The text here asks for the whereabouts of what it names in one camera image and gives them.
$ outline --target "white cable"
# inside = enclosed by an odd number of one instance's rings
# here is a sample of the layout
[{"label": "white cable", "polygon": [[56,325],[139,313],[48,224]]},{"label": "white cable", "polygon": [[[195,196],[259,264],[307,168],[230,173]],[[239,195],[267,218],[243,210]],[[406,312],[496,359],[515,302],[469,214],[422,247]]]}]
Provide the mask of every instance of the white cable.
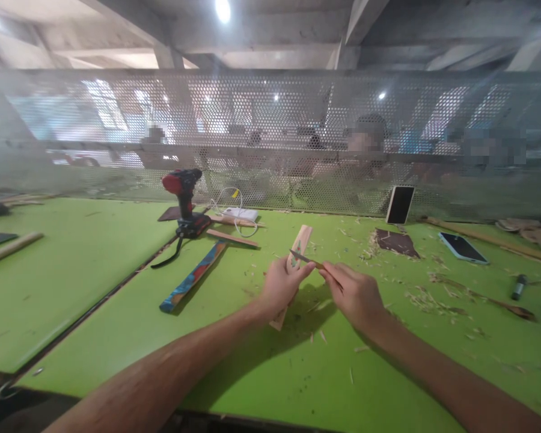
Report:
[{"label": "white cable", "polygon": [[[233,189],[233,190],[235,190],[235,191],[238,191],[239,194],[240,194],[239,217],[236,217],[236,216],[234,216],[234,215],[228,215],[228,214],[226,214],[226,213],[222,213],[221,210],[220,210],[220,208],[218,207],[218,201],[221,199],[222,193],[223,193],[225,190],[227,190],[227,189]],[[211,198],[211,199],[210,199],[210,204],[212,205],[212,207],[214,207],[214,209],[215,209],[215,214],[220,215],[220,216],[222,216],[222,217],[234,217],[234,227],[236,228],[236,231],[239,232],[239,234],[240,234],[243,238],[250,238],[252,235],[254,235],[254,234],[257,232],[257,230],[258,230],[258,224],[257,224],[256,221],[251,220],[250,218],[247,218],[247,217],[245,217],[245,216],[240,216],[241,211],[243,211],[244,209],[242,209],[242,192],[241,192],[238,188],[235,188],[235,187],[233,187],[233,186],[228,186],[228,187],[226,187],[226,188],[222,188],[220,194],[218,195],[218,198],[216,199],[216,201],[215,201],[213,198]],[[243,233],[240,231],[239,226],[236,224],[236,221],[237,221],[237,220],[250,221],[251,223],[254,224],[254,231],[253,231],[250,235],[245,235],[245,234],[243,234]]]}]

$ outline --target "red drill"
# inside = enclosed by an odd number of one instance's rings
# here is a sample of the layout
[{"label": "red drill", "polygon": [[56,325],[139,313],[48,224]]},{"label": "red drill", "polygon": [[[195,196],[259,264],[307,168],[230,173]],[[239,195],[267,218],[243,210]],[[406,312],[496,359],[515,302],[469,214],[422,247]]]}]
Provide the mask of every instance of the red drill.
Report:
[{"label": "red drill", "polygon": [[194,186],[203,172],[197,168],[190,170],[174,170],[162,178],[162,184],[168,192],[172,192],[179,200],[180,218],[176,234],[181,238],[197,238],[210,225],[211,220],[203,213],[192,212],[192,196]]}]

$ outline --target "metal mesh panel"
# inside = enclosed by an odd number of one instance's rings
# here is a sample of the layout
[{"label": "metal mesh panel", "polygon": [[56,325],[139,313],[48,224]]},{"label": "metal mesh panel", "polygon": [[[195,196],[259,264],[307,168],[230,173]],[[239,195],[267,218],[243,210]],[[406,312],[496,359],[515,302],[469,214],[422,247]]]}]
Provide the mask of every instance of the metal mesh panel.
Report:
[{"label": "metal mesh panel", "polygon": [[381,216],[416,185],[413,216],[541,217],[541,74],[12,71],[0,119],[26,191],[171,200],[198,167],[199,201]]}]

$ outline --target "carving knife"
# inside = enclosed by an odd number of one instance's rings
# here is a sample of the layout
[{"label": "carving knife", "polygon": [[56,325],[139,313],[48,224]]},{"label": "carving knife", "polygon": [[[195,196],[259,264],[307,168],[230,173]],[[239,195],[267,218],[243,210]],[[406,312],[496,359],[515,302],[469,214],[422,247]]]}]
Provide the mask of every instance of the carving knife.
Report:
[{"label": "carving knife", "polygon": [[303,256],[302,254],[299,254],[293,250],[289,250],[290,253],[295,257],[295,259],[299,259],[299,260],[302,260],[303,262],[306,262],[306,263],[311,263],[313,262],[315,265],[317,265],[317,269],[324,269],[325,267],[322,265],[322,263],[319,263],[315,260],[311,260],[305,256]]}]

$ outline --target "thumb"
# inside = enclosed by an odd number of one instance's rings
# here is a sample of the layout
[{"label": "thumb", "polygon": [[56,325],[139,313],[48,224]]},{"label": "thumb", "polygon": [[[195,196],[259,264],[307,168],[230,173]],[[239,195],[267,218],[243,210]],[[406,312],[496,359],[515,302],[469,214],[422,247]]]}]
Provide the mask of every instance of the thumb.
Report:
[{"label": "thumb", "polygon": [[313,262],[311,262],[307,264],[306,266],[299,268],[299,270],[293,274],[296,282],[298,284],[301,284],[302,281],[311,274],[311,272],[313,271],[315,267],[316,265]]}]

